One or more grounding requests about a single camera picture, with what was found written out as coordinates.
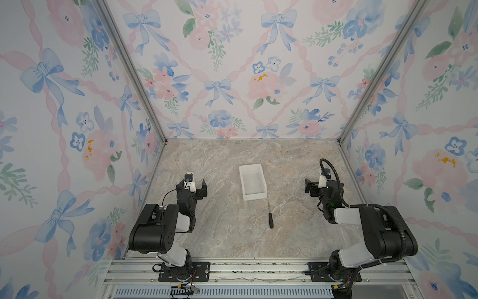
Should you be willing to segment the black screwdriver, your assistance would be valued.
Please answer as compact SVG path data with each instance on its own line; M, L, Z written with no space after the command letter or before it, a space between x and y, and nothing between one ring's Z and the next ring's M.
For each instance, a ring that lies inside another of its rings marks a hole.
M268 223L269 223L270 229L273 229L274 228L274 220L273 220L273 214L271 212L271 206L270 206L269 201L268 201Z

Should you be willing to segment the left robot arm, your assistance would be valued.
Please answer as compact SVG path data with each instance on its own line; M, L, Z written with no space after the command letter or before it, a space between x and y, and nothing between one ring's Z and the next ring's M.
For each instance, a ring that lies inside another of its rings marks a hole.
M207 183L196 187L192 174L176 185L176 203L146 204L129 235L129 250L156 253L160 262L152 266L160 282L191 282L197 275L189 250L176 241L176 234L190 234L196 224L196 207L207 197Z

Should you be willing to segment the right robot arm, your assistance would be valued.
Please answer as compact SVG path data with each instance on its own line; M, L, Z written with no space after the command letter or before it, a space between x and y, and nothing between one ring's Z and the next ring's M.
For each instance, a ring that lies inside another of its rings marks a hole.
M326 265L309 264L305 273L313 280L340 282L345 287L357 281L360 271L416 255L418 243L394 206L344 203L343 184L321 178L305 180L304 192L319 199L317 207L330 224L355 225L363 240L332 252Z

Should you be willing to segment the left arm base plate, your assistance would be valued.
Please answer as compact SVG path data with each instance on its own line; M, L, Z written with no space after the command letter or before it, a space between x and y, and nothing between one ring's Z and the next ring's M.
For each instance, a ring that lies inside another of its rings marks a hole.
M208 282L210 262L186 262L183 267L155 264L153 271L158 274L159 282Z

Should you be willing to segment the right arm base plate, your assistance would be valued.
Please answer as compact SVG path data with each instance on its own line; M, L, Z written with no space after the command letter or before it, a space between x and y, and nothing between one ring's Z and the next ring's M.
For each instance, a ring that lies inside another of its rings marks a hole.
M331 282L343 284L349 282L353 270L346 268L334 268L328 262L308 262L308 270L305 275L310 276L312 282Z

